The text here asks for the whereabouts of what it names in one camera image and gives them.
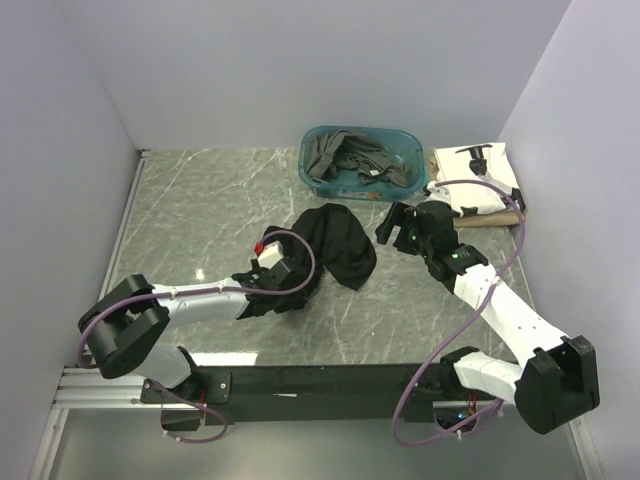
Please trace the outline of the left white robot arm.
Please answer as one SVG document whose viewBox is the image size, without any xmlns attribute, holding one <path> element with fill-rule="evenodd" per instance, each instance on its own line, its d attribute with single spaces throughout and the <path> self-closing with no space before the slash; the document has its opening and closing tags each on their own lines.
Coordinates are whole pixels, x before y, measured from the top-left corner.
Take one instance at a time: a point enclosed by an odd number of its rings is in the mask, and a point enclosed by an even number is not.
<svg viewBox="0 0 640 480">
<path fill-rule="evenodd" d="M 79 320 L 79 367 L 105 379 L 145 377 L 176 401 L 193 399 L 203 379 L 192 355 L 161 341 L 171 328 L 209 320 L 240 320 L 301 309 L 321 271 L 317 260 L 300 263 L 261 254 L 246 273 L 202 285 L 167 286 L 135 274 L 121 281 Z"/>
</svg>

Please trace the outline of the black t shirt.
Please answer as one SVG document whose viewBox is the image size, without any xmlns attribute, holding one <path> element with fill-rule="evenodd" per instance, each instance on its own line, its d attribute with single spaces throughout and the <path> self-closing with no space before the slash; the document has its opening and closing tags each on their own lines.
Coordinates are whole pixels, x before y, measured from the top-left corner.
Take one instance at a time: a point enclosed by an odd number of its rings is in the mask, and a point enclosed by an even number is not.
<svg viewBox="0 0 640 480">
<path fill-rule="evenodd" d="M 358 218 L 346 206 L 327 203 L 304 211 L 290 230 L 312 248 L 316 268 L 312 280 L 299 292 L 276 299 L 278 314 L 304 308 L 329 272 L 342 286 L 353 291 L 365 285 L 373 273 L 377 256 Z"/>
</svg>

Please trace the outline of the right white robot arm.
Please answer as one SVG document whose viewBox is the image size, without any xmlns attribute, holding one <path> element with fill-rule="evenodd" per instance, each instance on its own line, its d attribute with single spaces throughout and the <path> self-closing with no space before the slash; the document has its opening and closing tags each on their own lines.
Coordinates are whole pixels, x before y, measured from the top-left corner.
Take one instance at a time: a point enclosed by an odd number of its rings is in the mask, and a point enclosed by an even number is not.
<svg viewBox="0 0 640 480">
<path fill-rule="evenodd" d="M 375 230 L 376 240 L 421 257 L 429 274 L 473 308 L 515 357 L 509 363 L 474 347 L 450 354 L 437 348 L 408 381 L 407 401 L 428 371 L 438 374 L 441 393 L 460 399 L 480 391 L 515 405 L 535 432 L 552 430 L 600 404 L 596 351 L 584 336 L 569 337 L 544 320 L 501 278 L 475 247 L 459 241 L 452 210 L 440 201 L 416 206 L 395 202 Z"/>
</svg>

